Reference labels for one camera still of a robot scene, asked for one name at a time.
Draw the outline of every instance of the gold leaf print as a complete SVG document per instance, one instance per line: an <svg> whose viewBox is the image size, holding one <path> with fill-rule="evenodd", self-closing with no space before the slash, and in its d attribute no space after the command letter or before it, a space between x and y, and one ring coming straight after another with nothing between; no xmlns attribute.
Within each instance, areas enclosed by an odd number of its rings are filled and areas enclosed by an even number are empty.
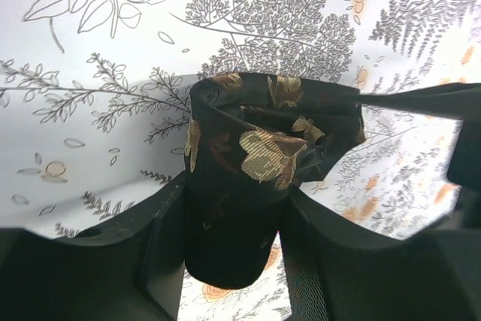
<svg viewBox="0 0 481 321"><path fill-rule="evenodd" d="M212 77L212 80L220 86L223 86L227 90L239 89L244 83L238 73L218 75L216 77Z"/></svg>
<svg viewBox="0 0 481 321"><path fill-rule="evenodd" d="M269 91L271 93L272 102L277 108L284 105L296 107L296 103L301 99L303 92L301 91L301 78L277 76L277 82L268 77Z"/></svg>
<svg viewBox="0 0 481 321"><path fill-rule="evenodd" d="M190 173L195 169L197 162L198 142L201 140L201 128L194 119L189 122L189 129L187 130L186 147L184 153L186 157L190 155Z"/></svg>
<svg viewBox="0 0 481 321"><path fill-rule="evenodd" d="M324 134L319 128L314 125L313 120L306 120L305 117L300 116L292 125L292 131L304 132L304 139L316 143Z"/></svg>
<svg viewBox="0 0 481 321"><path fill-rule="evenodd" d="M240 165L242 171L259 183L278 177L275 189L289 187L294 177L297 158L307 149L306 141L264 129L244 132L239 139L247 157Z"/></svg>

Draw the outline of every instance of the tree drawing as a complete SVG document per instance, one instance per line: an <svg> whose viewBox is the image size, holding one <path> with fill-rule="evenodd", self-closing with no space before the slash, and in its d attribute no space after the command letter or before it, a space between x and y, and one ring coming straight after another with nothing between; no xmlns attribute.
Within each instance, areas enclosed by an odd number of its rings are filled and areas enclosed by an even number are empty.
<svg viewBox="0 0 481 321"><path fill-rule="evenodd" d="M40 123L66 122L78 106L92 107L94 95L110 97L107 109L103 112L92 111L92 125L103 133L110 133L117 120L125 115L163 111L173 111L178 117L164 117L160 124L152 124L145 141L152 144L157 137L165 138L172 130L182 129L189 122L190 87L181 90L183 78L169 74L158 67L152 68L149 81L142 85L131 86L124 64L116 64L93 53L87 60L96 68L94 78L100 78L103 84L99 88L86 88L77 80L71 86L59 82L58 71L45 71L42 64L31 67L25 64L14 67L14 60L0 60L0 75L5 76L5 85L0 87L0 107L6 108L11 103L10 94L22 92L23 101L31 102L35 97L43 96L45 108L33 112L40 117Z"/></svg>
<svg viewBox="0 0 481 321"><path fill-rule="evenodd" d="M450 26L461 25L473 13L478 0L389 0L369 37L384 41L396 52L420 60L428 51L432 56L441 36Z"/></svg>
<svg viewBox="0 0 481 321"><path fill-rule="evenodd" d="M339 81L351 63L354 28L347 14L323 14L326 0L192 0L186 19L226 34L199 78L256 71Z"/></svg>

